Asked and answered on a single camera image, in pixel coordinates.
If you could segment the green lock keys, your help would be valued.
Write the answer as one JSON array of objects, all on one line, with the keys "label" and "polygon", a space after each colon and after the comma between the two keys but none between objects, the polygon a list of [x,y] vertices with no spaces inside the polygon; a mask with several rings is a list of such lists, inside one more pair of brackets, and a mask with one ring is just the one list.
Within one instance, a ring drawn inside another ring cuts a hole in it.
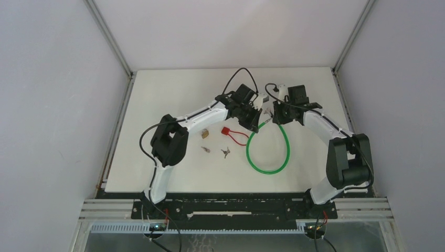
[{"label": "green lock keys", "polygon": [[271,112],[271,110],[269,108],[266,108],[264,111],[264,114],[269,115],[270,117],[273,117],[273,113]]}]

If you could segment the red cable lock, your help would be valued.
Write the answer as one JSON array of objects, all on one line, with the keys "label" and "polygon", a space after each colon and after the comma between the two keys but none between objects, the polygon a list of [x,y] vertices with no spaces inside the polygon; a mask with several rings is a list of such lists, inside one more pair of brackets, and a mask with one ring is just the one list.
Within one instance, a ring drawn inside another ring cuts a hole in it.
[{"label": "red cable lock", "polygon": [[249,136],[246,133],[234,131],[228,127],[223,127],[221,134],[231,138],[239,146],[246,146],[249,139]]}]

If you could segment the red lock keys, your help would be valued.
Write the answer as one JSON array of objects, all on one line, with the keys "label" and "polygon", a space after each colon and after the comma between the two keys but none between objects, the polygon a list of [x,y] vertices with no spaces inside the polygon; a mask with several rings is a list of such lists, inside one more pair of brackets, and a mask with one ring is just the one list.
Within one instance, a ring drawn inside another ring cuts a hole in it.
[{"label": "red lock keys", "polygon": [[224,159],[226,159],[227,155],[231,152],[229,147],[227,147],[225,150],[221,149],[221,151],[224,154]]}]

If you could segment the brass padlock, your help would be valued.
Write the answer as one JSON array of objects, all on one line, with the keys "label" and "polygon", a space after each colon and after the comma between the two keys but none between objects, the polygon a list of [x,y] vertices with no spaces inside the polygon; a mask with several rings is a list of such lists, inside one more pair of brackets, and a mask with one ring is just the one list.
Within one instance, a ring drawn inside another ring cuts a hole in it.
[{"label": "brass padlock", "polygon": [[203,129],[202,131],[201,131],[201,137],[202,137],[202,139],[205,139],[205,138],[207,138],[209,136],[209,131],[207,130],[207,129]]}]

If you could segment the green cable lock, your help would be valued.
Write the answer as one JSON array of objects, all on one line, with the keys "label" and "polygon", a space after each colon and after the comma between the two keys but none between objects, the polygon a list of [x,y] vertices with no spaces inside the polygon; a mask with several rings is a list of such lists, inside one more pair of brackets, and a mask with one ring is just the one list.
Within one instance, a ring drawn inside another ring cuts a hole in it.
[{"label": "green cable lock", "polygon": [[288,135],[287,135],[285,129],[283,128],[283,126],[278,125],[278,128],[279,128],[279,130],[280,130],[280,132],[281,132],[281,134],[282,134],[282,136],[283,136],[284,142],[285,142],[285,148],[286,148],[286,152],[285,152],[285,153],[286,153],[286,156],[285,156],[285,159],[284,159],[283,163],[281,164],[281,166],[278,167],[278,168],[275,169],[275,170],[263,170],[263,169],[259,168],[258,166],[256,166],[256,165],[254,164],[253,160],[251,159],[251,155],[250,155],[250,144],[251,144],[251,142],[252,142],[252,140],[253,140],[253,137],[254,137],[257,133],[253,132],[253,133],[251,133],[250,136],[248,137],[248,141],[247,141],[247,143],[246,143],[246,148],[245,148],[246,159],[247,159],[249,165],[250,165],[256,172],[259,172],[259,173],[261,173],[261,174],[265,174],[265,175],[275,175],[275,174],[277,174],[277,173],[280,173],[282,170],[284,170],[284,169],[287,167],[287,165],[288,165],[288,163],[289,163],[289,160],[290,160],[290,157],[291,157],[291,144],[290,144]]}]

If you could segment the brass padlock keys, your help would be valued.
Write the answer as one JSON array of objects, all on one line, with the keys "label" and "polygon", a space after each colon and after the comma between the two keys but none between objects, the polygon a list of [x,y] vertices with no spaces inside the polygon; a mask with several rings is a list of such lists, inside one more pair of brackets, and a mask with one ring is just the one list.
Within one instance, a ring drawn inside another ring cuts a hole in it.
[{"label": "brass padlock keys", "polygon": [[207,148],[207,147],[202,146],[201,148],[202,148],[206,153],[210,153],[210,152],[211,152],[211,150],[210,150],[209,148]]}]

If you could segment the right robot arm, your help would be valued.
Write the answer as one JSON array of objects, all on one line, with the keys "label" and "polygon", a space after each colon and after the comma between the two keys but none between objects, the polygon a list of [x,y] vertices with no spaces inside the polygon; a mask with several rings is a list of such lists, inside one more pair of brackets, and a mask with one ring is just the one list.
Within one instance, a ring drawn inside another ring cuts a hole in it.
[{"label": "right robot arm", "polygon": [[340,127],[326,115],[317,102],[310,102],[304,85],[286,87],[270,83],[277,93],[274,99],[273,123],[298,122],[311,130],[327,146],[326,176],[308,190],[310,200],[303,204],[304,214],[318,218],[324,204],[349,190],[367,190],[374,184],[374,169],[369,138]]}]

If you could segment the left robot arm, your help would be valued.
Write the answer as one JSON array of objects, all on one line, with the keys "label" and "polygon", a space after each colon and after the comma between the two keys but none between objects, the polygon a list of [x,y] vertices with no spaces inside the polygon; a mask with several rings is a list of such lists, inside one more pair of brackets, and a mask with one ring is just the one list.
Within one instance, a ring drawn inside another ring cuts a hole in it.
[{"label": "left robot arm", "polygon": [[160,122],[147,128],[140,136],[141,151],[154,163],[153,177],[144,189],[148,201],[144,213],[152,219],[163,215],[167,186],[173,167],[185,157],[188,138],[207,127],[235,118],[243,128],[257,133],[262,105],[268,95],[241,84],[236,91],[217,95],[214,100],[191,114],[175,118],[164,115]]}]

